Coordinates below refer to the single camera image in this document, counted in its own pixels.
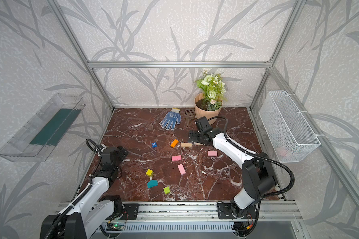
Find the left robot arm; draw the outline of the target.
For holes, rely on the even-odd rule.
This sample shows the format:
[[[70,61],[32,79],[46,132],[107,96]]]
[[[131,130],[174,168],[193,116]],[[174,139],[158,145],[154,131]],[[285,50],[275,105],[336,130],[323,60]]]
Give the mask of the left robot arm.
[[[41,225],[41,239],[88,239],[109,217],[122,216],[120,196],[104,196],[122,174],[121,162],[129,154],[122,146],[106,147],[91,139],[85,141],[99,162],[88,175],[87,186],[64,209],[47,216]]]

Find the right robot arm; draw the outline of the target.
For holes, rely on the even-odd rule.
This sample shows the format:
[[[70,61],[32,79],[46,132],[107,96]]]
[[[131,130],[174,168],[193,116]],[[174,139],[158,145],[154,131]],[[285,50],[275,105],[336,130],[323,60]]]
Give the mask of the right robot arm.
[[[229,212],[235,218],[241,219],[246,213],[253,211],[254,206],[262,199],[288,192],[295,184],[295,176],[292,170],[285,164],[268,158],[264,152],[256,153],[240,145],[226,133],[228,119],[225,120],[224,129],[213,128],[207,119],[201,117],[195,120],[197,130],[191,130],[188,134],[190,143],[211,145],[232,159],[242,172],[242,189],[230,201]],[[290,176],[289,184],[278,192],[270,192],[270,189],[278,184],[273,165],[283,168]]]

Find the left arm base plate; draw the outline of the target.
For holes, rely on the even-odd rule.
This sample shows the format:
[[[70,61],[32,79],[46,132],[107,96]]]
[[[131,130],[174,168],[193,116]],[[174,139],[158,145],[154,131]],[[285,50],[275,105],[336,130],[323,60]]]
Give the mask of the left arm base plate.
[[[136,220],[140,204],[138,203],[126,203],[123,204],[124,210],[123,215],[119,218],[120,220]]]

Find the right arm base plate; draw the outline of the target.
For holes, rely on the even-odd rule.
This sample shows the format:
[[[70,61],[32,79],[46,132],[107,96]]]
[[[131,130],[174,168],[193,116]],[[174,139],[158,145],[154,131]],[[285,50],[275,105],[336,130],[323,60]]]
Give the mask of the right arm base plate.
[[[235,203],[216,203],[219,219],[254,219],[257,217],[257,207],[249,205],[245,209],[240,209]]]

